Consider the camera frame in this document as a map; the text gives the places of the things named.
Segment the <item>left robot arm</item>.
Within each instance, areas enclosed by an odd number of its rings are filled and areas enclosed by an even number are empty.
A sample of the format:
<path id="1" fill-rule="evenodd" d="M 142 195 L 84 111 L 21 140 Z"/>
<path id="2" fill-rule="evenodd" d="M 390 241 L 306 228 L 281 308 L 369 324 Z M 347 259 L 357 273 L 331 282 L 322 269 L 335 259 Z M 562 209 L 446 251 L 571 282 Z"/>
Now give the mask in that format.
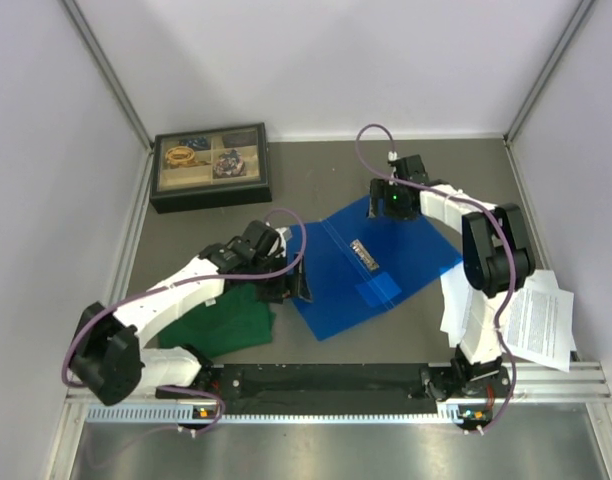
<path id="1" fill-rule="evenodd" d="M 307 298 L 306 248 L 290 255 L 290 238 L 290 229 L 254 220 L 243 234 L 205 247 L 150 289 L 112 306 L 91 304 L 65 355 L 63 382 L 88 389 L 105 406 L 154 390 L 206 394 L 213 374 L 197 348 L 152 348 L 150 341 L 193 309 L 215 304 L 234 286 L 260 287 L 265 302 Z"/>

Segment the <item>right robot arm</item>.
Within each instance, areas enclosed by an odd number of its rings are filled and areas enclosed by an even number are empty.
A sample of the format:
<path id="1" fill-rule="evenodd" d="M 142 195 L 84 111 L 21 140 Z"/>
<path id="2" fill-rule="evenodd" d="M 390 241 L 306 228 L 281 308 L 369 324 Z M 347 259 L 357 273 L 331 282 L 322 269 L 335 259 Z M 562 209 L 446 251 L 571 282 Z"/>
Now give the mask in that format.
<path id="1" fill-rule="evenodd" d="M 420 216 L 437 220 L 461 235 L 462 271 L 469 285 L 466 329 L 455 347 L 446 380 L 422 374 L 427 393 L 444 401 L 455 394 L 476 395 L 508 377 L 502 354 L 502 312 L 536 268 L 521 208 L 475 200 L 441 181 L 430 181 L 419 155 L 388 153 L 391 174 L 370 183 L 367 215 L 397 220 Z"/>

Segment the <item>metal folder clip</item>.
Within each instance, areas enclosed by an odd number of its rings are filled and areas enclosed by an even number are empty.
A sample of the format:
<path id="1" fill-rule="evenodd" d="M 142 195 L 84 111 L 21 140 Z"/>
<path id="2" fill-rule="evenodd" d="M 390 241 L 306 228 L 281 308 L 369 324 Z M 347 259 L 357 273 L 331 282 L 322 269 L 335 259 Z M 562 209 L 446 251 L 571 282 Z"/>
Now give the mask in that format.
<path id="1" fill-rule="evenodd" d="M 367 268 L 368 271 L 376 271 L 379 269 L 379 264 L 361 243 L 359 239 L 355 239 L 350 243 L 350 248 L 353 253 L 358 257 L 362 264 Z"/>

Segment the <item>blue file folder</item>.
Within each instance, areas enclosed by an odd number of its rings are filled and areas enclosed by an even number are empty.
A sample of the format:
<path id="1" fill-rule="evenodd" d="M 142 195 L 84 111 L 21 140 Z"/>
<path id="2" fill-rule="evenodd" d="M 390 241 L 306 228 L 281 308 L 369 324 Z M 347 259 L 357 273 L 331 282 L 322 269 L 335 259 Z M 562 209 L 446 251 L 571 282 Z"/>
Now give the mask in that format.
<path id="1" fill-rule="evenodd" d="M 364 196 L 305 225 L 312 299 L 294 304 L 319 341 L 394 309 L 461 263 L 427 219 L 370 218 L 368 207 Z"/>

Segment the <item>printed white paper sheets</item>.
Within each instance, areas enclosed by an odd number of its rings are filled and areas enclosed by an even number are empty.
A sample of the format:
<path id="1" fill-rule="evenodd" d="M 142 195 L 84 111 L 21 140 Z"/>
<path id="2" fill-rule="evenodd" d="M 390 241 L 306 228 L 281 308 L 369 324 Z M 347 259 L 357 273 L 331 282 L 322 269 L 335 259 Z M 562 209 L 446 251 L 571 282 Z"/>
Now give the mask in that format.
<path id="1" fill-rule="evenodd" d="M 467 308 L 474 291 L 463 265 L 457 264 L 440 276 L 444 313 L 440 330 L 448 335 L 451 348 L 462 340 Z M 516 292 L 501 320 L 505 343 L 511 352 L 548 368 L 567 372 L 570 354 L 576 350 L 572 335 L 574 294 L 559 288 L 555 272 L 536 270 Z"/>

